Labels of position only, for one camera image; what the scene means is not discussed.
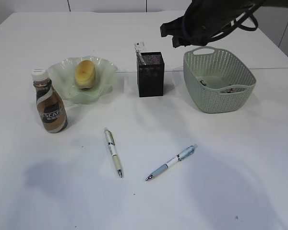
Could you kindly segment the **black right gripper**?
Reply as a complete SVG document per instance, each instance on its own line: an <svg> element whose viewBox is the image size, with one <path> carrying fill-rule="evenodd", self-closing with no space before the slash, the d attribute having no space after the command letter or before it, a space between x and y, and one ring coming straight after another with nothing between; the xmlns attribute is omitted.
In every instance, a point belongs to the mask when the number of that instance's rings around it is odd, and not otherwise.
<svg viewBox="0 0 288 230"><path fill-rule="evenodd" d="M171 35L174 48L205 46L209 42L210 14L185 14L160 26L161 37Z"/></svg>

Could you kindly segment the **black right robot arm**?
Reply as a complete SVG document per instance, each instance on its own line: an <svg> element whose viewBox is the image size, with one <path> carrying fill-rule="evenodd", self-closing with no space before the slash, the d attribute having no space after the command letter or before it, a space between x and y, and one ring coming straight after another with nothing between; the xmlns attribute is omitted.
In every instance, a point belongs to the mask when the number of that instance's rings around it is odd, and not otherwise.
<svg viewBox="0 0 288 230"><path fill-rule="evenodd" d="M193 0L183 16L160 26L160 35L171 35L174 48L206 46L237 28L255 31L253 14L262 6L288 8L288 0Z"/></svg>

